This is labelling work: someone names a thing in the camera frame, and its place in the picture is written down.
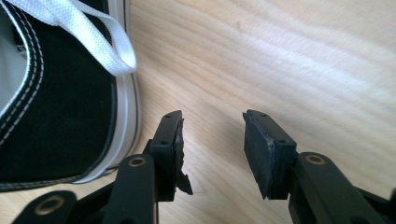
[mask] sneaker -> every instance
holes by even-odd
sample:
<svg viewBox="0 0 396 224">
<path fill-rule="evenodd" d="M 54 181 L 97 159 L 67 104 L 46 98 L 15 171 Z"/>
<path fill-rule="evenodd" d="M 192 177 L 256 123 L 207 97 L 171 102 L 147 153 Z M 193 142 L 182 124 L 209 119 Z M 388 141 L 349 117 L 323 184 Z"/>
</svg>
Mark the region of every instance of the sneaker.
<svg viewBox="0 0 396 224">
<path fill-rule="evenodd" d="M 0 191 L 92 181 L 136 143 L 130 3 L 83 2 L 0 0 Z"/>
</svg>

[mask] wooden surface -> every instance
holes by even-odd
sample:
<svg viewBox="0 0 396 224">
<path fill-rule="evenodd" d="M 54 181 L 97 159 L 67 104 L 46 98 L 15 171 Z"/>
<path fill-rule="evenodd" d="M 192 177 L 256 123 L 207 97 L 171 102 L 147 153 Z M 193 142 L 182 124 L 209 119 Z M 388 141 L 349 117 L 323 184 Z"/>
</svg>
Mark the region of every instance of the wooden surface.
<svg viewBox="0 0 396 224">
<path fill-rule="evenodd" d="M 271 115 L 298 151 L 330 157 L 356 186 L 396 187 L 394 1 L 132 0 L 143 125 L 181 109 L 193 196 L 160 206 L 161 223 L 291 223 L 263 201 L 243 146 L 242 112 Z M 113 180 L 0 194 L 10 222 L 53 189 L 82 197 Z"/>
</svg>

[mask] wood grain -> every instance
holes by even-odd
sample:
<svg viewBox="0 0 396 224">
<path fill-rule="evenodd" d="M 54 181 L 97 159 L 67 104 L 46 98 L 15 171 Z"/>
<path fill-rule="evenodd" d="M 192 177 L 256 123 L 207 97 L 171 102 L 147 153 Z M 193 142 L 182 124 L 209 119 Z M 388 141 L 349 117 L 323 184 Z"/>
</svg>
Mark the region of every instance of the wood grain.
<svg viewBox="0 0 396 224">
<path fill-rule="evenodd" d="M 185 117 L 193 196 L 162 203 L 162 223 L 291 223 L 263 201 L 248 167 L 242 112 L 271 115 L 298 150 L 331 158 L 356 186 L 396 187 L 396 3 L 393 1 L 132 1 L 142 134 Z M 79 197 L 112 181 L 0 194 L 10 222 L 53 189 Z"/>
</svg>

